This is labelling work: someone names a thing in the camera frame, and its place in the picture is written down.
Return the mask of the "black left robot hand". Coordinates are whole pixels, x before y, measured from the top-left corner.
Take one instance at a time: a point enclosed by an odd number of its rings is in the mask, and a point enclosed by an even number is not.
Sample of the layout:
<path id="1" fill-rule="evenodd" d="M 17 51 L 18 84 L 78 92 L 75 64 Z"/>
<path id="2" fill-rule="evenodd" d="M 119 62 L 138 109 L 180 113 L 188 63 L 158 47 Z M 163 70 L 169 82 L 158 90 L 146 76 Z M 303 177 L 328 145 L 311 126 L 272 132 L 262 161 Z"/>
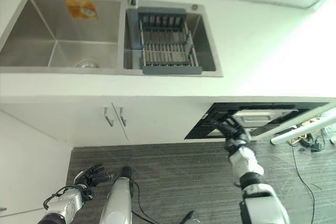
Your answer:
<path id="1" fill-rule="evenodd" d="M 96 187 L 101 183 L 112 181 L 113 178 L 113 173 L 106 173 L 102 164 L 96 164 L 77 174 L 73 184 L 81 187 L 86 197 L 93 198 Z"/>

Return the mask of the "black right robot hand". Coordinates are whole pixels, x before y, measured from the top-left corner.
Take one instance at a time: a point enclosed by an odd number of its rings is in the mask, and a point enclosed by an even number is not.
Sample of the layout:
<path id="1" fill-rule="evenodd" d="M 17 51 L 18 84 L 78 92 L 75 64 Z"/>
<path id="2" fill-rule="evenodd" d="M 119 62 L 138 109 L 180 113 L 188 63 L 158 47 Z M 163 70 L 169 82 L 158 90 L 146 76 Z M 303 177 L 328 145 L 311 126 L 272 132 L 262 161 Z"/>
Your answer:
<path id="1" fill-rule="evenodd" d="M 227 117 L 224 121 L 210 118 L 209 122 L 213 128 L 219 130 L 224 135 L 228 145 L 248 145 L 251 141 L 249 132 L 232 116 Z"/>

